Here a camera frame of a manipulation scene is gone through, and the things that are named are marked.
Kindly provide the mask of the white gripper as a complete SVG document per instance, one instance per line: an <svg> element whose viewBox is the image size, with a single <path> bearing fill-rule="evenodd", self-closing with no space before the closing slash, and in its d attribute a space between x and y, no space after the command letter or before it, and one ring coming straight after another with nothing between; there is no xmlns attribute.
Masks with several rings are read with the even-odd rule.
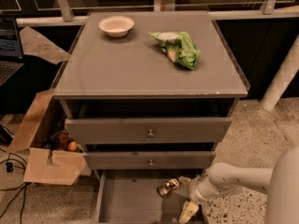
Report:
<svg viewBox="0 0 299 224"><path fill-rule="evenodd" d="M180 224L186 224L198 211L199 204L207 201L208 182L205 177L188 178L186 176L177 177L178 187L174 192L189 197L190 201L183 204L179 217Z"/></svg>

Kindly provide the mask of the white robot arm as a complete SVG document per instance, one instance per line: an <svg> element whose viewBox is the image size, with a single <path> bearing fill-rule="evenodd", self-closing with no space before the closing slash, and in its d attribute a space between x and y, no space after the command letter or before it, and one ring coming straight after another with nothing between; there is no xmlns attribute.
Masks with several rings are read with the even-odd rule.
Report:
<svg viewBox="0 0 299 224"><path fill-rule="evenodd" d="M187 187L190 201L183 205L180 224L186 224L200 204L212 197L234 195L241 187L267 195L264 224L299 224L299 147L283 153L273 169L217 162Z"/></svg>

